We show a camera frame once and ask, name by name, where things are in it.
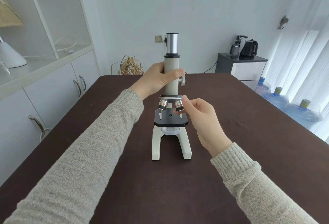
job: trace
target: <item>microscope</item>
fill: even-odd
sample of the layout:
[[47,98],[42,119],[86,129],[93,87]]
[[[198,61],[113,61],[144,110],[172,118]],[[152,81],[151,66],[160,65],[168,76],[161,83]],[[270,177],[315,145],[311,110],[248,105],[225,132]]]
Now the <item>microscope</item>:
[[[165,73],[179,69],[177,50],[178,33],[167,33],[167,53],[165,58]],[[152,135],[152,160],[160,159],[160,142],[163,135],[176,135],[178,137],[184,159],[191,159],[192,151],[188,141],[185,126],[188,124],[184,110],[182,96],[178,95],[178,84],[185,85],[185,76],[168,83],[165,86],[165,94],[160,95],[158,109],[154,114],[154,128]],[[180,114],[174,114],[174,108]]]

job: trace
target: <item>objective lens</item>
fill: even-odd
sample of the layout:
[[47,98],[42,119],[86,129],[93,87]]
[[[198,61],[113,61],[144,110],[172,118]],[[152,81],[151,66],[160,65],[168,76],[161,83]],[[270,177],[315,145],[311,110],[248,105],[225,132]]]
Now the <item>objective lens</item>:
[[168,106],[168,101],[165,101],[163,99],[160,100],[158,109],[159,110],[166,110]]
[[180,112],[180,111],[184,110],[183,102],[181,100],[178,100],[178,101],[175,102],[175,107],[176,107],[177,112]]

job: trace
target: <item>black kettle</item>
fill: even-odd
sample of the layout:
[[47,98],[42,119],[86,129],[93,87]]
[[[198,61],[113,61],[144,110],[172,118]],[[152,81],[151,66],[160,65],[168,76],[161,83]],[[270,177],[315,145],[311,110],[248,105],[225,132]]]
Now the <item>black kettle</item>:
[[240,56],[253,57],[257,54],[258,42],[254,39],[248,40],[242,48]]

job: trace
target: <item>hand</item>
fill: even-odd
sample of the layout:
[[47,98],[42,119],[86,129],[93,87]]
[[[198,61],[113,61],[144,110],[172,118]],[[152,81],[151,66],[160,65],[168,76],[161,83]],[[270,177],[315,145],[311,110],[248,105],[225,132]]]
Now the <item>hand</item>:
[[138,93],[142,100],[158,92],[162,87],[185,75],[184,69],[176,69],[164,72],[164,62],[153,64],[144,75],[129,89]]
[[182,102],[185,112],[189,114],[198,133],[202,146],[207,149],[212,157],[216,157],[231,146],[232,142],[224,134],[215,109],[211,104],[200,98],[189,100],[185,95]]

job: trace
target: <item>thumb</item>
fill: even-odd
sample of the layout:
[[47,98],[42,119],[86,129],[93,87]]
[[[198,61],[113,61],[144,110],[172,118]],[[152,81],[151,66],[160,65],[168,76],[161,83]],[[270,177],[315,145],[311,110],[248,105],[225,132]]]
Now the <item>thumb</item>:
[[192,105],[191,101],[187,98],[186,95],[183,95],[182,102],[184,106],[184,110],[189,114],[190,118],[195,117],[197,114],[199,114],[199,110]]
[[182,68],[171,70],[162,76],[162,81],[168,84],[171,81],[178,79],[180,76],[184,75],[185,71]]

